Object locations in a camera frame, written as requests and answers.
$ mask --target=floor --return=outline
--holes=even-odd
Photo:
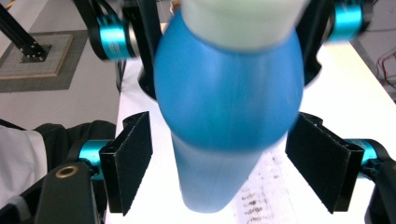
[[[4,6],[10,0],[0,0]],[[121,0],[108,0],[117,4]],[[169,1],[157,1],[161,22],[170,18]],[[393,28],[396,24],[396,1],[378,0],[374,8],[370,30]],[[72,0],[17,0],[9,10],[28,32],[85,30]],[[373,73],[383,79],[375,66],[378,58],[396,48],[396,31],[366,32],[358,38],[360,55]],[[7,39],[0,34],[0,54],[8,46]],[[386,61],[389,75],[396,75],[396,60]],[[119,93],[115,85],[113,63],[102,62],[92,52],[90,44],[85,46],[72,84],[67,91],[35,91],[0,93],[0,118],[14,122],[26,129],[46,123],[61,123],[72,127],[95,119],[116,122]],[[396,89],[384,82],[384,88],[395,100]]]

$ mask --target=table surface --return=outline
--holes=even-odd
[[[372,138],[395,158],[396,106],[348,44],[320,49],[322,70],[304,90],[301,111],[324,120],[342,138]],[[120,95],[121,121],[149,111],[153,156],[129,213],[106,223],[364,223],[374,184],[359,178],[348,212],[331,215],[285,154],[285,137],[267,148],[248,181],[220,212],[199,214],[182,202],[170,131],[156,102],[137,84],[139,60],[127,63]]]

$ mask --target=white cap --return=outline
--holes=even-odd
[[[183,0],[189,29],[221,48],[272,47],[289,36],[309,0]]]

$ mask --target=white cloth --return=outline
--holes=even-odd
[[[0,126],[0,208],[47,173],[43,137]]]

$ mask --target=blue bulb object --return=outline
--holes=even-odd
[[[255,51],[222,49],[194,35],[178,12],[154,71],[183,201],[193,211],[218,212],[297,118],[304,89],[298,37],[292,32]]]

